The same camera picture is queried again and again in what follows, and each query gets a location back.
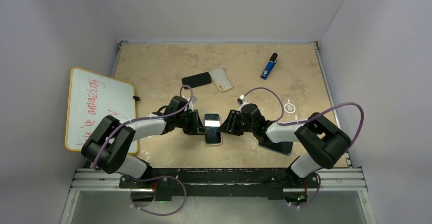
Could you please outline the black phone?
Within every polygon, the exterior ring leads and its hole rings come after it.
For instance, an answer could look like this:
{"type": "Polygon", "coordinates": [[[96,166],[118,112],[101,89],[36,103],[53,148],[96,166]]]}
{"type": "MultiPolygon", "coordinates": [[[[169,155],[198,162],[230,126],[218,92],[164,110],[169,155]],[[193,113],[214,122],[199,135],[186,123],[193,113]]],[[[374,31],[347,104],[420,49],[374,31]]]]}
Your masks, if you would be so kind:
{"type": "Polygon", "coordinates": [[[219,114],[205,114],[204,127],[206,129],[205,143],[209,146],[219,145],[222,143],[221,133],[218,128],[221,125],[219,114]]]}

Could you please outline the dark blue phone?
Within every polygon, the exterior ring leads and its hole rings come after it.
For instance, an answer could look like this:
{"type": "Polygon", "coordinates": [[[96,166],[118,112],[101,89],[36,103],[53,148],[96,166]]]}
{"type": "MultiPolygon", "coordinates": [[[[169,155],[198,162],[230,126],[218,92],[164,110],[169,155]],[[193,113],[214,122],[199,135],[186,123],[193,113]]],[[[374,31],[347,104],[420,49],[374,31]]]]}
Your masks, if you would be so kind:
{"type": "Polygon", "coordinates": [[[272,150],[284,155],[291,155],[293,142],[280,142],[280,143],[258,143],[259,146],[272,150]]]}

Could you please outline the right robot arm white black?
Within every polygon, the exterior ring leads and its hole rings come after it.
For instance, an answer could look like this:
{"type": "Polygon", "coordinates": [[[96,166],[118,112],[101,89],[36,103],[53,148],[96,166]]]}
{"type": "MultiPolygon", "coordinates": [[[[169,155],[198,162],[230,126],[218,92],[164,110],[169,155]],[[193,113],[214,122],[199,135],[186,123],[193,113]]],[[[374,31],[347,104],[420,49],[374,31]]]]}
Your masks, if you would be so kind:
{"type": "Polygon", "coordinates": [[[231,110],[218,132],[240,136],[251,133],[259,143],[278,151],[285,144],[300,143],[305,154],[296,159],[286,173],[287,183],[298,187],[306,176],[319,169],[332,169],[353,144],[350,137],[319,113],[302,122],[281,125],[265,119],[258,106],[249,103],[231,110]]]}

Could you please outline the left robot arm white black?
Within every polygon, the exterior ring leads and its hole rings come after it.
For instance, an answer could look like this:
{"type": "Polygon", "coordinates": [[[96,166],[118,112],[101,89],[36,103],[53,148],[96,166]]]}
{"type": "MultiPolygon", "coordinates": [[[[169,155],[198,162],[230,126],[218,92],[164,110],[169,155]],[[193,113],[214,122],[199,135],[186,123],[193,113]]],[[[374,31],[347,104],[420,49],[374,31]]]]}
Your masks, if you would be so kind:
{"type": "Polygon", "coordinates": [[[82,146],[81,155],[107,174],[131,176],[134,184],[145,188],[152,181],[151,165],[129,154],[131,144],[176,128],[186,135],[206,134],[199,113],[193,108],[193,98],[174,96],[158,111],[124,123],[114,116],[105,116],[82,146]]]}

